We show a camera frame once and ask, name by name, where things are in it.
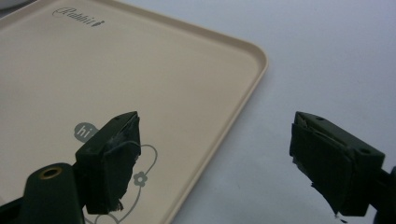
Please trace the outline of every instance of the printed logo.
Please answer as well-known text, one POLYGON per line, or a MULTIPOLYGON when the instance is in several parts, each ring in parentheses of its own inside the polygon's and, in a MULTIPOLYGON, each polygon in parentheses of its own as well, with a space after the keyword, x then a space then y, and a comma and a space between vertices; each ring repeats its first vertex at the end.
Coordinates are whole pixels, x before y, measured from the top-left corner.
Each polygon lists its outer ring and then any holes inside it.
POLYGON ((86 143, 92 138, 99 130, 93 124, 82 122, 75 128, 75 137, 78 141, 86 143))
POLYGON ((83 13, 79 13, 73 7, 62 7, 52 12, 52 16, 56 18, 61 17, 69 17, 73 20, 82 22, 84 24, 90 25, 91 27, 95 27, 105 23, 105 21, 97 20, 94 17, 84 15, 83 13))

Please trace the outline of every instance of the beige tray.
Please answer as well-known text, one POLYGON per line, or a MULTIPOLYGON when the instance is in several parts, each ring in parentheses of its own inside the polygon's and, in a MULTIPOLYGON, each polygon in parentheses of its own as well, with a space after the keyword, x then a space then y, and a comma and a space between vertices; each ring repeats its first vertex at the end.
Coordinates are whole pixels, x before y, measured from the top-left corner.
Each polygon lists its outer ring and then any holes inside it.
POLYGON ((121 3, 42 0, 0 20, 0 67, 0 198, 21 197, 42 166, 74 163, 79 123, 101 128, 136 110, 141 141, 155 149, 142 147, 134 173, 148 180, 134 177, 123 211, 87 223, 169 223, 267 59, 247 42, 121 3))

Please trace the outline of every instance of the plastic tray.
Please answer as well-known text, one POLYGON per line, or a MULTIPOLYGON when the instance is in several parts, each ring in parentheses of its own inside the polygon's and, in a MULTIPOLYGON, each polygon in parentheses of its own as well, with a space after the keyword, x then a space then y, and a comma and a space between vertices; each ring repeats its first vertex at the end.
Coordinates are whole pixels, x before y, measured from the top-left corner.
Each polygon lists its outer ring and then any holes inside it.
POLYGON ((4 201, 33 171, 74 163, 75 134, 92 128, 80 123, 139 113, 155 148, 124 210, 87 223, 171 222, 267 67, 247 42, 112 1, 37 1, 0 20, 0 43, 4 201))

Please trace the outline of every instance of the white surface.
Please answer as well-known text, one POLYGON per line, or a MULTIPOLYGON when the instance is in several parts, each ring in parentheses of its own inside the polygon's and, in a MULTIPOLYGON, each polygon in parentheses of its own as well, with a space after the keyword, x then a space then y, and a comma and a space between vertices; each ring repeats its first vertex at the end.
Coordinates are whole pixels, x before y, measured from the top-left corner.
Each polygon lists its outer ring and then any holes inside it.
MULTIPOLYGON (((289 156, 294 112, 396 165, 396 2, 123 0, 262 47, 269 69, 174 223, 342 223, 289 156)), ((342 217, 349 224, 373 223, 342 217)))

